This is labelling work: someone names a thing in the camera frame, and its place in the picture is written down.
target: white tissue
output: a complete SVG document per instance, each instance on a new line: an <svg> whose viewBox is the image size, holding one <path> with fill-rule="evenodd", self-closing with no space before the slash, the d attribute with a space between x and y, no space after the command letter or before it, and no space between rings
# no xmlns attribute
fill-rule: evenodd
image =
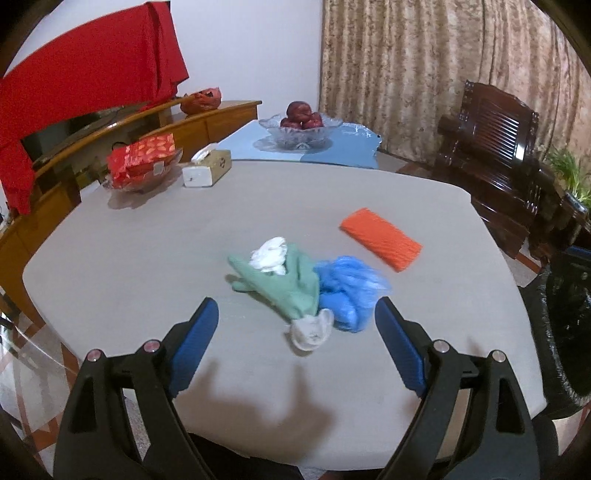
<svg viewBox="0 0 591 480"><path fill-rule="evenodd" d="M329 309L322 309L316 317L306 315L304 318L292 320L291 341L296 348L304 352L316 350L329 337L334 322L335 314Z"/></svg>
<svg viewBox="0 0 591 480"><path fill-rule="evenodd" d="M277 275L285 275L285 255L287 245L285 238L276 236L267 240L262 246L251 254L248 264L262 272L275 272Z"/></svg>
<svg viewBox="0 0 591 480"><path fill-rule="evenodd" d="M193 155L193 158L191 158L191 163L199 163L205 157L207 157L207 155L209 155L209 153L212 150L215 150L216 148L217 148L217 143L210 143L206 147L203 147L201 150L199 150L197 153L195 153L195 155Z"/></svg>

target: orange bag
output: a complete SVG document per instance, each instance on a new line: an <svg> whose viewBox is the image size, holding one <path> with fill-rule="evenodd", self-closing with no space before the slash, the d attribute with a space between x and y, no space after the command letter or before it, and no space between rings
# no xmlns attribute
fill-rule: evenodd
<svg viewBox="0 0 591 480"><path fill-rule="evenodd" d="M181 102L181 110L187 115L215 110L222 103L222 93L218 87L207 88L193 94L193 98Z"/></svg>

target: tiled floor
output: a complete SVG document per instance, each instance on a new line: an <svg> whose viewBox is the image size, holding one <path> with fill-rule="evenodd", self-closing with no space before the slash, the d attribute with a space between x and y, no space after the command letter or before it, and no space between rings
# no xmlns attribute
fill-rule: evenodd
<svg viewBox="0 0 591 480"><path fill-rule="evenodd" d="M428 169L408 163L385 153L378 153L381 170L406 175L430 177ZM518 285L526 285L540 268L529 257L527 247L513 260L505 256ZM30 447L37 460L51 473L61 415L70 388L76 379L79 363L60 342L50 326L33 324L24 315L17 319L16 328L0 327L0 405L12 417L16 430ZM138 447L142 454L149 440L142 426L137 405L128 402L128 413ZM561 452L570 443L587 411L555 422ZM338 478L336 473L305 469L307 480Z"/></svg>

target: red fabric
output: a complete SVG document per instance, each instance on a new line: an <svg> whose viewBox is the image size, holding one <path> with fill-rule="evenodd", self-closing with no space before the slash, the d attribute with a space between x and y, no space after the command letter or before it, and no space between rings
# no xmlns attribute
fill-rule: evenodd
<svg viewBox="0 0 591 480"><path fill-rule="evenodd" d="M0 80L0 180L10 207L30 212L34 173L22 138L113 106L164 102L188 77L164 2L88 22L27 57Z"/></svg>

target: glass fruit bowl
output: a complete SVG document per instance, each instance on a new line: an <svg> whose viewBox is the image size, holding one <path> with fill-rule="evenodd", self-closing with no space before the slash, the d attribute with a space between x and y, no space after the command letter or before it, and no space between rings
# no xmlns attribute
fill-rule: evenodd
<svg viewBox="0 0 591 480"><path fill-rule="evenodd" d="M323 127L299 130L297 128L282 127L281 120L285 115L277 115L259 120L260 126L265 128L273 137L273 140L281 148L286 150L312 150L326 145L330 134L343 124L340 118L331 118L323 113Z"/></svg>

